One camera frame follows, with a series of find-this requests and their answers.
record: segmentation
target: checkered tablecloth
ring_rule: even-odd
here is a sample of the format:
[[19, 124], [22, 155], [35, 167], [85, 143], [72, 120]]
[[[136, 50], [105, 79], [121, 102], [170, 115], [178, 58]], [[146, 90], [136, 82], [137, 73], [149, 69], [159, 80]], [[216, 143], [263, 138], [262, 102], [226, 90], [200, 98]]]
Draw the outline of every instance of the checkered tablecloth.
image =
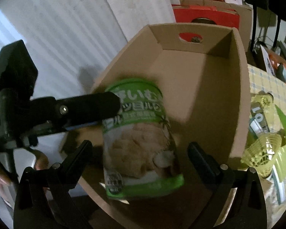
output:
[[[254, 66], [248, 65], [249, 78], [250, 78], [250, 92], [257, 94], [260, 91], [272, 92], [274, 96], [274, 103], [284, 112], [286, 115], [286, 84], [277, 79], [276, 77], [269, 75], [263, 70], [260, 70]], [[273, 125], [269, 125], [272, 132], [277, 132], [282, 128], [280, 119], [276, 113], [274, 115]], [[286, 178], [284, 180], [285, 195], [286, 195]], [[286, 199], [283, 204], [275, 205], [274, 212], [275, 217], [278, 220], [283, 212], [286, 210]]]

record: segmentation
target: food image on label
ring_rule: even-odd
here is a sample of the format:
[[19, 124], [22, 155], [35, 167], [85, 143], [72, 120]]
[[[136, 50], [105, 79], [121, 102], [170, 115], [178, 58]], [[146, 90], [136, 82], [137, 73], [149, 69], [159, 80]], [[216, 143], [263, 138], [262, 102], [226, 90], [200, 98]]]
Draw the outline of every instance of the food image on label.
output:
[[160, 90], [146, 80], [126, 79], [107, 91], [121, 101], [118, 115], [103, 121], [107, 195], [117, 199], [154, 197], [182, 186]]

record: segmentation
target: metal bolt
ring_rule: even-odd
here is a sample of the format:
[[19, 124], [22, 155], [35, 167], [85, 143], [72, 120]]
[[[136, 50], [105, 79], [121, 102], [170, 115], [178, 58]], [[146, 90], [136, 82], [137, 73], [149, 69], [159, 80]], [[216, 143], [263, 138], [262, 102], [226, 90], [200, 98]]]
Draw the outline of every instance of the metal bolt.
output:
[[54, 163], [52, 164], [53, 169], [58, 169], [60, 167], [60, 163]]
[[220, 168], [221, 168], [222, 170], [227, 170], [227, 169], [228, 169], [228, 165], [222, 164], [222, 165], [220, 166]]
[[250, 167], [250, 168], [249, 168], [249, 171], [250, 171], [251, 173], [255, 173], [255, 172], [256, 172], [256, 169], [255, 169], [255, 168]]
[[25, 173], [29, 173], [32, 169], [33, 169], [32, 167], [26, 167], [26, 168], [24, 169], [24, 172], [25, 172]]
[[62, 115], [65, 115], [69, 112], [69, 109], [67, 108], [67, 106], [65, 105], [61, 105], [60, 108], [59, 108], [59, 111]]

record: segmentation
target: cardboard box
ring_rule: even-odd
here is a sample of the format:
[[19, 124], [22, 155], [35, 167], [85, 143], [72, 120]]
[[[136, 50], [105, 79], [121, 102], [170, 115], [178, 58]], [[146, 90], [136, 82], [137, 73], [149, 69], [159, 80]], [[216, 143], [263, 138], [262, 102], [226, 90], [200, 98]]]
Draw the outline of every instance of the cardboard box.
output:
[[234, 9], [240, 16], [239, 34], [242, 38], [245, 51], [249, 50], [249, 42], [251, 40], [252, 28], [252, 8], [246, 4], [235, 5], [219, 1], [210, 0], [180, 0], [181, 5], [201, 5], [201, 6], [216, 6], [219, 8]]
[[[225, 27], [239, 28], [239, 15], [235, 10], [200, 5], [172, 5], [177, 23], [206, 23]], [[199, 42], [199, 36], [191, 33], [179, 35], [188, 42]]]
[[275, 71], [271, 65], [269, 55], [265, 47], [260, 46], [260, 48], [257, 50], [256, 59], [256, 65], [258, 68], [275, 77]]
[[[180, 33], [195, 33], [201, 43], [186, 42]], [[161, 198], [110, 200], [103, 169], [88, 166], [79, 183], [113, 219], [128, 229], [188, 228], [205, 207], [211, 192], [201, 183], [187, 156], [197, 141], [218, 163], [240, 160], [248, 132], [249, 74], [240, 35], [235, 28], [196, 23], [144, 27], [96, 80], [93, 92], [115, 81], [140, 77], [154, 81], [163, 93], [185, 185]], [[84, 139], [102, 144], [99, 127], [78, 130]]]

